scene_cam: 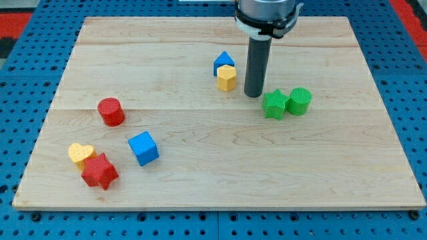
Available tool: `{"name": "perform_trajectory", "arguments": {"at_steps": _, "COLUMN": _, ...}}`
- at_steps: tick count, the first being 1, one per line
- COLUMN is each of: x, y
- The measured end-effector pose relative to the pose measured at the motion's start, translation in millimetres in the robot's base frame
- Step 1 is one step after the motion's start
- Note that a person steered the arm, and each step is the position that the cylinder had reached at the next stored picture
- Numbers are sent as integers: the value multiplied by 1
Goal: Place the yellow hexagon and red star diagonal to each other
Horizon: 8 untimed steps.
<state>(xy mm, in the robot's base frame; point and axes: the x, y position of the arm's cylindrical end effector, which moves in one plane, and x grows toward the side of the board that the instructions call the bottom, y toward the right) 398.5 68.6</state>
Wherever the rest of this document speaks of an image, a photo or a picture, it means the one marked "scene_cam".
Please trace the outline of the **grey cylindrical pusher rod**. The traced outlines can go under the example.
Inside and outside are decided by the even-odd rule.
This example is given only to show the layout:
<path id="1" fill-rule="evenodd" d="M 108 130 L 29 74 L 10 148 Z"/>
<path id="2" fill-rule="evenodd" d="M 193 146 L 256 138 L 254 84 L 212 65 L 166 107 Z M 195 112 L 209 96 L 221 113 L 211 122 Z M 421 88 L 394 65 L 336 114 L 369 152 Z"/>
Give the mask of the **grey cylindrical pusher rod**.
<path id="1" fill-rule="evenodd" d="M 271 39 L 259 41 L 253 38 L 249 40 L 244 81 L 244 93 L 248 97 L 259 97 L 263 92 L 271 41 Z"/>

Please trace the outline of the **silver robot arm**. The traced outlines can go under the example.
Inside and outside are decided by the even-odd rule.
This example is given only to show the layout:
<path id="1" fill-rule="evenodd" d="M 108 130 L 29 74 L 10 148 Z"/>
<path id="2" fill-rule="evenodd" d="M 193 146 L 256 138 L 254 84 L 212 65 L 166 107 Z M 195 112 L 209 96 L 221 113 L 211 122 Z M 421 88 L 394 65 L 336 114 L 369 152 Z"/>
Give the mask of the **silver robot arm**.
<path id="1" fill-rule="evenodd" d="M 264 89 L 272 39 L 281 39 L 297 23 L 303 3 L 296 0 L 238 0 L 237 27 L 249 36 L 244 93 L 259 97 Z"/>

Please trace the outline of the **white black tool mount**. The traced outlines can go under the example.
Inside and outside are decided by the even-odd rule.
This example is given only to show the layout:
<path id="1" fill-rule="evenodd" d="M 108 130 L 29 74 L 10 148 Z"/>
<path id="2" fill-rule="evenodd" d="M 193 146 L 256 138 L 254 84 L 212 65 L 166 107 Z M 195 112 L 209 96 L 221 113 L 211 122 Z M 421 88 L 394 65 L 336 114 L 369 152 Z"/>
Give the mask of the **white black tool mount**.
<path id="1" fill-rule="evenodd" d="M 235 2 L 238 28 L 251 38 L 265 41 L 281 39 L 297 23 L 304 3 L 297 2 Z"/>

